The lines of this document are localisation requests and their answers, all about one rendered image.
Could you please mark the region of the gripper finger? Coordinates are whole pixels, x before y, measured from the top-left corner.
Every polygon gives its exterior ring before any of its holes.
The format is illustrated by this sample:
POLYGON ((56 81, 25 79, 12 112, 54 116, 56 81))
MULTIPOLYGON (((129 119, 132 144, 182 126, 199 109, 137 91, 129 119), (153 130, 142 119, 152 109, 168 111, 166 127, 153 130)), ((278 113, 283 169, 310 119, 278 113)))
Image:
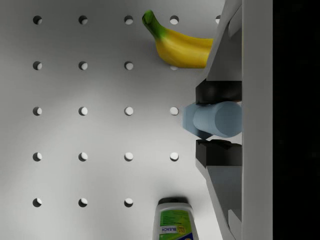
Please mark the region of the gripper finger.
POLYGON ((196 105, 212 105, 226 101, 242 101, 242 81, 207 81, 205 79, 195 88, 196 105))
POLYGON ((228 140, 196 140, 195 157, 204 166, 242 166, 242 145, 228 140))

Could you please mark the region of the pale bolt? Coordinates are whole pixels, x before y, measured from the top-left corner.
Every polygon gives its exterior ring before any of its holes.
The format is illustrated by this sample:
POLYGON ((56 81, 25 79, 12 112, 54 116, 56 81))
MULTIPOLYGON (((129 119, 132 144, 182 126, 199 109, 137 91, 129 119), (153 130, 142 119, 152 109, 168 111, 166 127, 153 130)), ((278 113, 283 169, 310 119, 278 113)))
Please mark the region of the pale bolt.
POLYGON ((183 110, 182 126, 202 140, 211 136, 231 138, 242 132, 242 107, 233 101, 193 103, 183 110))

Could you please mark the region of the banana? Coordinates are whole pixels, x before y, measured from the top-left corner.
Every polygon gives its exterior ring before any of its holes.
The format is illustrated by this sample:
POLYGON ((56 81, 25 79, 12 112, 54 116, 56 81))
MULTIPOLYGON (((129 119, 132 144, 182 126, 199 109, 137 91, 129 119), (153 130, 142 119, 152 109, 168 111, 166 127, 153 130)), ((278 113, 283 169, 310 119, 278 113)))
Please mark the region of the banana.
POLYGON ((147 10, 142 23, 155 40, 159 57, 178 68, 203 69, 207 65, 214 40, 192 37, 162 26, 154 12, 147 10))

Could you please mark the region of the small white bottle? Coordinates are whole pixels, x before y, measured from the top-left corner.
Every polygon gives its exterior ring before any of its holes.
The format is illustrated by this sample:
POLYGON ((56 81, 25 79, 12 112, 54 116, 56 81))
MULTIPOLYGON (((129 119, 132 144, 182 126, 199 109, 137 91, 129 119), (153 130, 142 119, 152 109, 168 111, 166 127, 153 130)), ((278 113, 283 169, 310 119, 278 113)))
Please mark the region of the small white bottle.
POLYGON ((186 197, 164 197, 155 209, 152 240, 200 240, 186 197))

